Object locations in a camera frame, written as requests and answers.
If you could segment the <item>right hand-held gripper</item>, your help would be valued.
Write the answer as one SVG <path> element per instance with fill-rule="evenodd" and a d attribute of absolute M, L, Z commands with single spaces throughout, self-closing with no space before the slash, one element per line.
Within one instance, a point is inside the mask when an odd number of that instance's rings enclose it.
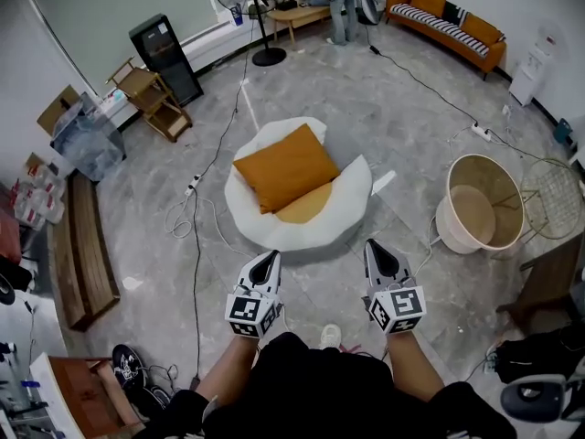
<path fill-rule="evenodd" d="M 370 282 L 365 297 L 370 320 L 385 336 L 413 330 L 427 315 L 427 307 L 406 257 L 390 245 L 368 239 L 364 262 Z"/>

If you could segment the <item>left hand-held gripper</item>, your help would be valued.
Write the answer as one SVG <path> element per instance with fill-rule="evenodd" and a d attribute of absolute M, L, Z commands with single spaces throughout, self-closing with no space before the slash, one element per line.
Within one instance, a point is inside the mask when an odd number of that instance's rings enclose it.
<path fill-rule="evenodd" d="M 246 263 L 227 296 L 225 320 L 233 333 L 262 339 L 281 314 L 281 254 L 268 251 Z"/>

